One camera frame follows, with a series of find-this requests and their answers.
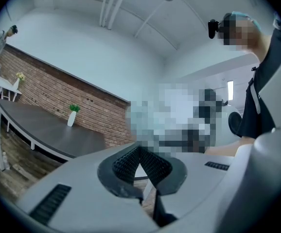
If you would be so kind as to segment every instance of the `gray floor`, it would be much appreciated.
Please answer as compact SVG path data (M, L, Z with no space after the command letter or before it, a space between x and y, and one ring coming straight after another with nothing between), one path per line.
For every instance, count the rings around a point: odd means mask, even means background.
M30 186L52 172L61 164L43 154L32 151L13 132L6 133L6 126L1 123L1 148L7 153L10 170L0 170L0 194L14 202ZM134 186L141 190L146 187L147 180L135 181ZM153 189L147 200L143 202L144 210L152 216L156 191Z

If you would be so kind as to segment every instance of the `red brick wall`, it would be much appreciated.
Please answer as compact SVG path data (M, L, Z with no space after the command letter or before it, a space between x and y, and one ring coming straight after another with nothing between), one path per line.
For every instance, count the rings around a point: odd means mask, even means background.
M108 148L133 141L124 119L127 102L8 45L0 63L1 76L11 83L18 72L26 76L19 83L19 102L39 105L65 120L70 114L69 105L78 104L75 123L104 134Z

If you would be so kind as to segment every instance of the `yellow flower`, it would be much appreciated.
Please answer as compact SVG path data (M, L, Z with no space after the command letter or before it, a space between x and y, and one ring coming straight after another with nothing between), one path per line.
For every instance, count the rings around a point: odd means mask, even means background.
M24 75L22 72L18 72L18 73L16 74L16 76L17 76L21 81L25 80L25 75Z

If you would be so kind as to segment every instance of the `gray tabletop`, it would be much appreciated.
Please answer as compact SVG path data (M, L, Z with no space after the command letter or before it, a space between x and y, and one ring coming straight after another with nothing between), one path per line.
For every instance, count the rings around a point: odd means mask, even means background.
M1 109L31 138L49 149L75 158L105 149L104 135L67 121L39 106L0 99Z

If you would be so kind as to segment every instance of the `pixelated area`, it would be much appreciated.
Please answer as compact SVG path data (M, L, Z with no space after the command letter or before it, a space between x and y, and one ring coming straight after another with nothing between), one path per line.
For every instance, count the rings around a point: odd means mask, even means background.
M219 23L218 38L230 50L244 50L252 44L255 31L251 19L232 15Z
M157 92L133 101L126 121L135 139L159 153L204 153L214 146L223 102L212 89L160 84Z

